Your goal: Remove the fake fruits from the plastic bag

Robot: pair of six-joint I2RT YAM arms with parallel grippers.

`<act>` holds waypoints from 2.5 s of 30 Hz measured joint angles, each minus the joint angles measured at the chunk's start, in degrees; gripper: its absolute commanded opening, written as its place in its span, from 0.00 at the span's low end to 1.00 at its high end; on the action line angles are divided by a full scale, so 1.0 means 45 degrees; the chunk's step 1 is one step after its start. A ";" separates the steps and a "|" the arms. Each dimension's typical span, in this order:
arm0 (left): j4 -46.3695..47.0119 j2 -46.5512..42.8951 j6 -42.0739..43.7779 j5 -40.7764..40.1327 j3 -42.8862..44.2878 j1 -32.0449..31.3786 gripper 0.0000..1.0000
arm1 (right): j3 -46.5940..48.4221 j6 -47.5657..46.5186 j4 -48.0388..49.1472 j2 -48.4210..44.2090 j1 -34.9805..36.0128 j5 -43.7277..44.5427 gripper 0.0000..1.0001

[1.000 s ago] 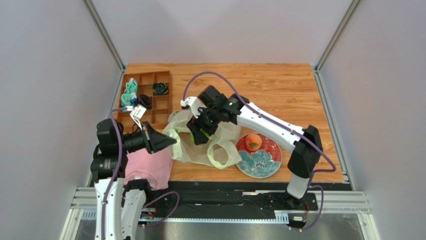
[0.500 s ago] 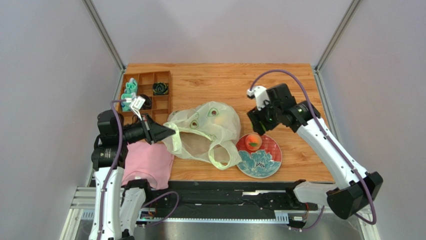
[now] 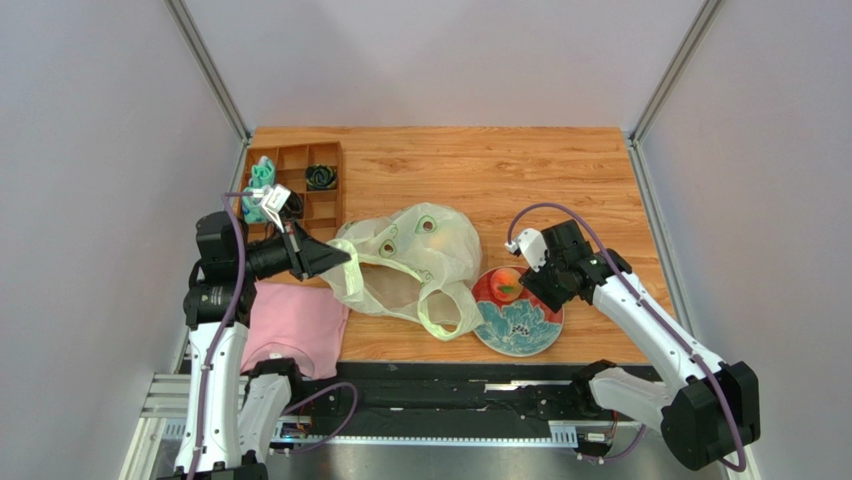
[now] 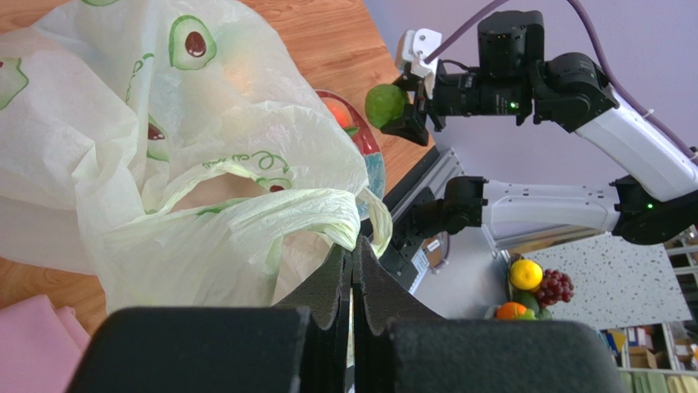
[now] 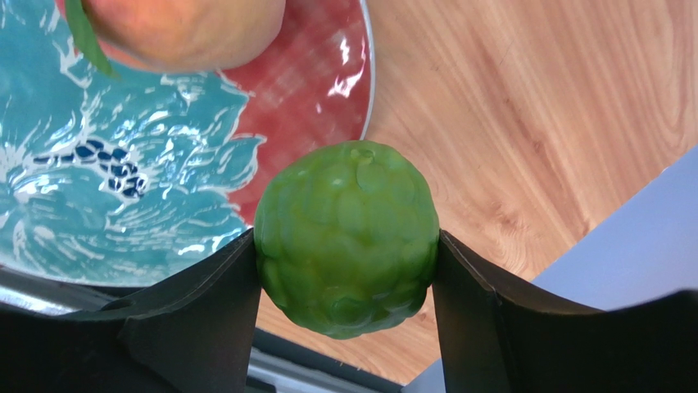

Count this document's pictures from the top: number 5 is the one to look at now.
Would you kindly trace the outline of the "green custard apple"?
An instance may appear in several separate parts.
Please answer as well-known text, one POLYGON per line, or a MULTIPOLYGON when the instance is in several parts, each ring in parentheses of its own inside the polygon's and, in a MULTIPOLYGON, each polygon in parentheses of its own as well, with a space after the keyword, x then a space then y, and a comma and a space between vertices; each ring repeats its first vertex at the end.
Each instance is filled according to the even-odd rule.
POLYGON ((297 326, 346 340, 419 312, 440 225, 415 166, 393 147, 362 140, 322 147, 277 174, 253 234, 274 305, 297 326))

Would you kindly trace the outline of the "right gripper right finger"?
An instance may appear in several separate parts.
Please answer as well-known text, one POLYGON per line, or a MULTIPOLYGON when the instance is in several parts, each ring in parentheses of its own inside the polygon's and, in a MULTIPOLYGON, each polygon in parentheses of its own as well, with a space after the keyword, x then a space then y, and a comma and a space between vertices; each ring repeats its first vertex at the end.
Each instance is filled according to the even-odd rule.
POLYGON ((582 305, 441 232, 433 297, 449 392, 694 392, 697 293, 582 305))

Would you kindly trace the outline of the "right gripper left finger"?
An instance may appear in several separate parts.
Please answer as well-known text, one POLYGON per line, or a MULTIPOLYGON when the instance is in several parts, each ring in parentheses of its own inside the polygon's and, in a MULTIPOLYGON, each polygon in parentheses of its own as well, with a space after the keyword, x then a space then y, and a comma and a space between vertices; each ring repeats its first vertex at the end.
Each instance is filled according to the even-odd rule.
POLYGON ((97 311, 1 309, 4 392, 241 392, 261 297, 251 232, 97 311))

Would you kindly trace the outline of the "fake peach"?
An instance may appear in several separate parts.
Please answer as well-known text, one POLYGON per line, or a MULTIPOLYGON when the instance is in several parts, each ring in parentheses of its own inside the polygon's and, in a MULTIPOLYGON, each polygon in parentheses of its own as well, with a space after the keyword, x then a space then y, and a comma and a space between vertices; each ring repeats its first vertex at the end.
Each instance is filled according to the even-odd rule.
POLYGON ((244 66, 281 30, 282 0, 93 0, 82 6, 105 55, 156 73, 244 66))

